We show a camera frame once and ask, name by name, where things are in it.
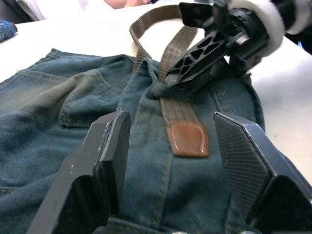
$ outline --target blue denim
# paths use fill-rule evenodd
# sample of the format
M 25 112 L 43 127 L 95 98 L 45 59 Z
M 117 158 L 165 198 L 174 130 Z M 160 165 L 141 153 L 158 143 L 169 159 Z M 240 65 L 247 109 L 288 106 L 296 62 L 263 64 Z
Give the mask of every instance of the blue denim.
M 250 81 L 224 71 L 188 87 L 159 83 L 159 63 L 101 58 L 53 49 L 0 84 L 0 233 L 24 234 L 64 158 L 98 117 L 131 116 L 130 148 L 120 214 L 107 229 L 126 233 L 235 234 L 247 229 L 222 167 L 213 113 L 242 116 L 264 127 Z M 160 97 L 188 99 L 209 136 L 210 158 L 174 157 Z

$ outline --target stitching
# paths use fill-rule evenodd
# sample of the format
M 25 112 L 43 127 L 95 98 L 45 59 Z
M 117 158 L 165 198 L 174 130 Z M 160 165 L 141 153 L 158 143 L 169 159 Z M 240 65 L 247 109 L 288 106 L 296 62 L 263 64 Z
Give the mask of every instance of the stitching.
M 14 191 L 14 189 L 0 189 L 0 193 L 7 194 Z
M 221 111 L 224 112 L 224 110 L 223 110 L 223 108 L 222 108 L 222 106 L 221 106 L 221 103 L 220 103 L 220 101 L 219 101 L 219 99 L 218 99 L 218 97 L 217 97 L 217 95 L 216 95 L 216 93 L 215 93 L 215 90 L 213 90 L 213 95 L 214 95 L 215 100 L 216 100 L 217 103 L 219 104 L 219 107 L 221 108 Z
M 69 123 L 69 122 L 64 122 L 63 121 L 63 124 L 66 125 L 66 126 L 71 126 L 71 127 L 90 127 L 90 125 L 92 123 Z
M 200 132 L 201 132 L 201 141 L 200 141 L 200 151 L 202 152 L 202 154 L 204 153 L 204 146 L 205 146 L 205 135 L 204 135 L 204 132 L 203 130 L 201 129 L 201 127 L 199 127 L 197 124 L 194 124 L 194 123 L 175 123 L 172 125 L 173 126 L 190 126 L 190 127 L 195 127 L 197 128 Z
M 123 92 L 123 89 L 125 88 L 126 85 L 127 85 L 127 83 L 124 82 L 124 83 L 120 83 L 119 85 L 116 85 L 114 87 L 107 88 L 105 90 L 102 90 L 100 87 L 97 87 L 97 88 L 100 90 L 99 95 L 106 98 L 106 97 L 121 95 Z
M 155 232 L 149 232 L 149 231 L 144 231 L 144 230 L 138 230 L 137 228 L 134 227 L 129 227 L 126 224 L 109 224 L 108 225 L 110 228 L 115 228 L 115 229 L 125 229 L 129 232 L 137 233 L 137 234 L 155 234 L 158 233 L 157 230 Z
M 148 61 L 146 61 L 146 63 L 147 63 L 147 71 L 148 71 L 148 74 L 149 74 L 150 77 L 152 78 L 152 83 L 158 81 L 157 76 L 152 72 L 152 71 L 153 71 L 152 64 L 151 64 L 150 62 L 148 62 Z
M 54 81 L 54 82 L 65 82 L 66 80 L 68 80 L 67 77 L 57 76 L 57 75 L 53 75 L 50 73 L 34 71 L 34 70 L 23 70 L 23 73 L 25 73 L 25 75 L 30 75 L 36 78 L 45 79 L 45 80 Z
M 39 65 L 39 64 L 44 63 L 45 61 L 43 61 L 43 60 L 45 60 L 45 59 L 46 59 L 46 58 L 40 59 L 38 62 L 36 62 L 36 63 L 34 63 L 33 65 L 31 65 L 29 68 L 33 68 L 33 67 L 35 67 L 35 66 L 37 66 L 37 65 Z
M 13 84 L 19 77 L 15 74 L 11 76 L 9 79 L 6 79 L 2 83 L 0 83 L 0 90 L 4 89 L 5 87 Z
M 58 58 L 60 57 L 60 54 L 62 54 L 62 53 L 63 53 L 62 51 L 53 48 L 53 49 L 51 49 L 51 51 L 46 55 L 45 58 L 51 57 L 51 58 L 53 58 L 53 59 L 58 59 Z
M 167 160 L 164 165 L 164 169 L 162 170 L 162 182 L 160 185 L 159 199 L 156 203 L 156 208 L 155 208 L 154 218 L 153 218 L 155 229 L 158 229 L 160 226 L 161 215 L 162 215 L 164 203 L 166 200 L 165 193 L 168 191 L 168 187 L 169 187 L 169 176 L 170 176 L 171 164 L 172 164 L 171 155 L 172 155 L 171 150 L 169 150 L 167 154 Z
M 125 101 L 126 99 L 126 95 L 128 94 L 130 88 L 132 87 L 132 84 L 133 82 L 135 81 L 136 77 L 138 76 L 139 74 L 139 69 L 137 69 L 131 76 L 130 76 L 130 80 L 127 82 L 127 85 L 126 87 L 124 88 L 124 90 L 122 91 L 121 93 L 121 98 L 119 100 L 119 103 L 118 103 L 118 106 L 117 106 L 117 109 L 122 109 L 122 106 L 123 106 L 123 102 Z
M 142 114 L 144 113 L 144 111 L 141 111 L 141 108 L 142 108 L 142 102 L 145 100 L 147 92 L 148 92 L 148 90 L 146 90 L 143 93 L 143 95 L 140 97 L 139 103 L 137 105 L 137 109 L 136 109 L 135 114 L 134 114 L 133 122 L 132 122 L 131 127 L 130 127 L 131 133 L 132 132 L 137 133 L 134 130 L 135 130 L 135 127 L 138 125 L 138 122 L 141 121 Z
M 263 110 L 261 108 L 261 100 L 250 83 L 244 82 L 245 87 L 249 91 L 253 100 L 253 117 L 254 121 L 260 125 L 265 131 L 265 121 L 263 119 Z
M 130 60 L 130 61 L 131 61 L 131 63 L 133 63 L 133 64 L 134 64 L 134 62 L 132 61 L 132 59 L 130 58 L 130 56 L 128 56 L 128 55 L 123 55 L 123 56 L 125 56 L 128 60 Z
M 99 84 L 100 84 L 101 86 L 104 87 L 104 89 L 105 89 L 106 91 L 108 91 L 110 88 L 114 88 L 110 83 L 108 83 L 108 82 L 105 80 L 104 76 L 101 74 L 101 72 L 100 72 L 98 69 L 93 69 L 93 70 L 94 70 L 94 75 L 95 75 L 96 78 L 97 78 L 97 81 L 99 82 Z
M 172 139 L 174 140 L 175 148 L 176 148 L 176 150 L 180 151 L 179 148 L 178 148 L 178 146 L 177 146 L 176 137 L 175 137 L 175 135 L 174 135 L 174 131 L 173 131 L 172 127 L 170 128 L 170 130 L 171 130 Z
M 230 198 L 230 204 L 228 208 L 228 217 L 226 223 L 226 233 L 228 234 L 238 234 L 242 230 L 242 222 L 244 223 L 244 218 L 239 212 L 234 196 Z
M 222 90 L 222 88 L 221 88 L 221 87 L 220 87 L 220 91 L 221 91 L 222 95 L 224 96 L 224 99 L 225 99 L 226 103 L 228 104 L 228 106 L 229 106 L 229 108 L 230 108 L 231 113 L 234 115 L 234 113 L 233 113 L 233 111 L 232 111 L 232 108 L 230 107 L 230 104 L 229 104 L 228 100 L 226 99 L 226 97 L 225 97 L 225 95 L 224 95 L 223 90 Z

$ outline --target white table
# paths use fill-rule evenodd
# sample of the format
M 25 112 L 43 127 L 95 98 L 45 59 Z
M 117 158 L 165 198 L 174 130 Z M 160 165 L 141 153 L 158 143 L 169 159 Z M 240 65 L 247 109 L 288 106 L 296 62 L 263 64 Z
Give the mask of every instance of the white table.
M 135 56 L 129 26 L 152 7 L 19 24 L 18 35 L 0 44 L 0 82 L 32 65 L 51 48 L 98 56 Z M 181 26 L 178 20 L 158 23 L 141 43 L 154 59 L 160 60 L 163 49 Z M 203 32 L 197 34 L 194 43 L 201 38 Z M 284 39 L 280 49 L 263 59 L 252 74 L 264 109 L 267 135 L 312 184 L 312 56 Z

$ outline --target seam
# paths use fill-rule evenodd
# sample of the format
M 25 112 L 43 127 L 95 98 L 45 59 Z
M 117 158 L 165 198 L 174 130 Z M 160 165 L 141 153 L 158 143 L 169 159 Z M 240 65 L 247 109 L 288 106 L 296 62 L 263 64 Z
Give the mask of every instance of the seam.
M 118 103 L 118 106 L 117 106 L 117 109 L 122 109 L 122 106 L 123 106 L 123 102 L 125 101 L 125 98 L 126 98 L 126 94 L 128 94 L 128 91 L 130 90 L 130 88 L 132 87 L 132 83 L 134 82 L 135 78 L 137 77 L 139 73 L 139 69 L 137 69 L 135 71 L 135 73 L 132 75 L 132 77 L 130 78 L 130 80 L 128 81 L 126 87 L 124 88 L 123 92 L 121 93 L 121 99 Z
M 128 56 L 128 55 L 125 55 L 125 54 L 124 54 L 124 56 L 125 56 L 128 60 L 130 60 L 131 63 L 134 64 L 134 62 L 133 62 L 132 59 L 131 59 L 131 56 Z
M 104 76 L 101 74 L 101 72 L 99 72 L 98 69 L 94 69 L 94 73 L 95 73 L 95 76 L 96 76 L 96 78 L 97 78 L 97 81 L 99 82 L 99 84 L 100 84 L 101 86 L 103 86 L 103 87 L 105 88 L 106 91 L 108 91 L 108 90 L 111 89 L 111 88 L 115 88 L 115 87 L 113 87 L 110 83 L 108 83 L 108 82 L 105 80 Z
M 60 50 L 57 50 L 57 49 L 51 49 L 51 51 L 46 55 L 46 57 L 50 57 L 50 58 L 53 58 L 53 59 L 58 59 L 60 58 L 60 55 L 62 54 L 63 52 L 60 51 Z
M 137 123 L 141 120 L 141 116 L 142 116 L 142 113 L 143 113 L 142 111 L 140 111 L 141 110 L 141 104 L 144 101 L 144 99 L 146 98 L 145 96 L 146 96 L 147 92 L 148 92 L 148 90 L 143 93 L 143 95 L 141 96 L 141 98 L 139 100 L 139 103 L 137 105 L 137 108 L 136 108 L 136 111 L 135 111 L 135 114 L 134 114 L 133 122 L 132 122 L 132 125 L 130 127 L 130 132 L 134 131 L 135 126 L 137 126 Z
M 221 108 L 221 111 L 224 112 L 224 110 L 223 110 L 223 108 L 222 108 L 222 106 L 221 106 L 221 103 L 220 103 L 220 101 L 219 101 L 219 99 L 218 99 L 218 97 L 217 97 L 217 95 L 216 95 L 216 93 L 215 93 L 215 90 L 213 90 L 213 96 L 214 96 L 214 99 L 216 100 L 216 102 L 218 103 L 219 110 L 220 110 L 220 108 Z
M 177 146 L 177 143 L 176 143 L 176 137 L 175 137 L 175 135 L 174 135 L 174 131 L 173 131 L 172 128 L 170 128 L 170 129 L 171 129 L 171 136 L 172 136 L 172 139 L 174 140 L 175 148 L 176 148 L 176 150 L 180 151 L 179 148 L 178 148 L 178 146 Z
M 260 125 L 260 127 L 265 131 L 265 121 L 263 117 L 263 109 L 261 108 L 261 100 L 257 95 L 256 91 L 251 84 L 244 82 L 246 89 L 251 94 L 253 100 L 253 117 L 254 121 Z
M 165 205 L 166 194 L 167 194 L 168 187 L 169 187 L 169 177 L 170 177 L 170 172 L 171 172 L 172 160 L 173 160 L 172 152 L 171 150 L 169 150 L 167 153 L 167 160 L 166 160 L 164 169 L 162 170 L 162 182 L 161 182 L 160 190 L 159 190 L 159 199 L 156 202 L 156 208 L 154 211 L 153 226 L 155 229 L 159 229 L 160 222 L 162 219 L 162 213 L 163 213 L 163 209 Z
M 131 222 L 125 219 L 122 219 L 121 217 L 112 216 L 109 219 L 109 222 L 107 224 L 107 227 L 114 227 L 114 228 L 120 228 L 124 229 L 124 227 L 129 227 L 130 229 L 137 230 L 140 233 L 144 234 L 162 234 L 162 233 L 171 233 L 174 231 L 177 231 L 175 228 L 161 225 L 159 230 L 153 229 L 149 226 L 145 226 L 143 224 L 139 224 L 136 222 Z
M 242 231 L 242 220 L 243 217 L 241 213 L 239 212 L 235 198 L 234 196 L 231 196 L 230 198 L 230 204 L 228 206 L 228 212 L 227 212 L 227 220 L 226 220 L 226 230 L 225 232 L 227 234 L 238 234 Z
M 173 130 L 172 130 L 172 127 L 174 126 L 190 126 L 190 127 L 195 127 L 196 129 L 198 129 L 201 133 L 201 140 L 200 140 L 200 151 L 202 153 L 204 153 L 204 146 L 205 146 L 205 135 L 204 135 L 204 132 L 203 130 L 201 129 L 201 127 L 199 127 L 197 124 L 194 124 L 194 123 L 174 123 L 170 128 L 171 128 L 171 133 L 172 133 L 172 136 L 173 136 L 173 140 L 174 140 L 174 144 L 176 146 L 176 149 L 178 149 L 177 147 L 177 142 L 176 142 L 176 138 L 174 137 L 174 133 L 173 133 Z
M 226 103 L 228 104 L 228 106 L 229 106 L 229 108 L 230 108 L 230 111 L 231 111 L 232 115 L 234 115 L 234 113 L 233 113 L 233 111 L 232 111 L 232 108 L 231 108 L 231 106 L 230 106 L 230 104 L 229 104 L 229 102 L 228 102 L 227 98 L 225 97 L 225 95 L 224 95 L 223 90 L 222 90 L 222 88 L 221 88 L 221 87 L 220 87 L 220 91 L 221 91 L 221 93 L 222 93 L 222 95 L 223 95 L 223 97 L 224 97 L 224 99 L 225 99 Z
M 13 75 L 12 77 L 10 77 L 9 79 L 4 80 L 3 82 L 0 83 L 0 90 L 4 89 L 5 87 L 13 84 L 17 79 L 18 79 L 18 75 Z
M 66 126 L 71 126 L 71 127 L 86 127 L 87 128 L 87 127 L 90 127 L 90 125 L 92 123 L 69 123 L 69 122 L 63 121 L 62 124 L 66 125 Z
M 53 74 L 49 74 L 49 73 L 45 73 L 45 72 L 33 71 L 33 70 L 24 70 L 24 71 L 20 72 L 18 75 L 20 75 L 20 74 L 32 75 L 36 78 L 45 79 L 48 81 L 55 81 L 55 82 L 64 82 L 64 81 L 68 80 L 67 77 L 61 77 L 61 76 L 57 76 L 57 75 L 53 75 Z
M 30 67 L 28 67 L 28 69 L 29 69 L 29 68 L 34 68 L 35 66 L 44 63 L 44 61 L 42 61 L 42 60 L 44 60 L 44 59 L 46 59 L 46 58 L 40 59 L 38 62 L 36 62 L 36 63 L 34 63 L 33 65 L 31 65 Z
M 116 86 L 112 86 L 112 87 L 110 87 L 110 88 L 108 88 L 106 90 L 101 90 L 99 88 L 100 89 L 99 95 L 101 95 L 101 96 L 106 98 L 106 97 L 115 96 L 116 92 L 120 92 L 120 91 L 121 92 L 120 92 L 119 95 L 121 95 L 126 85 L 127 85 L 127 82 L 124 82 L 124 83 L 120 83 L 120 84 L 118 84 Z
M 152 64 L 151 62 L 145 60 L 147 63 L 147 71 L 148 71 L 148 75 L 152 78 L 152 81 L 158 81 L 157 76 L 152 72 L 153 68 L 152 68 Z
M 62 120 L 63 120 L 64 122 L 70 123 L 70 122 L 68 122 L 68 121 L 79 121 L 79 118 L 71 118 L 71 117 L 62 115 Z M 88 122 L 81 122 L 81 123 L 78 123 L 78 124 L 88 124 Z
M 126 226 L 124 224 L 121 224 L 121 225 L 114 225 L 114 224 L 109 224 L 108 225 L 110 228 L 115 228 L 115 229 L 125 229 L 129 232 L 133 232 L 133 233 L 136 233 L 136 234 L 154 234 L 152 232 L 147 232 L 147 231 L 142 231 L 142 230 L 138 230 L 136 228 L 132 228 L 132 227 L 129 227 L 129 226 Z
M 2 193 L 2 194 L 8 194 L 12 191 L 14 191 L 14 189 L 0 189 L 0 193 Z

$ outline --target jeans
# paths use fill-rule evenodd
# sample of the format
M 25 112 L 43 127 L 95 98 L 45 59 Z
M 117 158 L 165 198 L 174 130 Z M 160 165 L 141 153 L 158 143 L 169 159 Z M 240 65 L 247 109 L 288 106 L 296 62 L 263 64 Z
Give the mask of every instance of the jeans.
M 247 229 L 219 155 L 215 111 L 264 127 L 247 78 L 222 71 L 185 92 L 158 82 L 159 63 L 96 57 L 53 49 L 0 84 L 0 233 L 24 234 L 64 158 L 98 117 L 129 112 L 131 133 L 120 214 L 107 229 L 126 233 L 239 233 Z M 190 99 L 209 137 L 210 158 L 174 157 L 159 98 Z

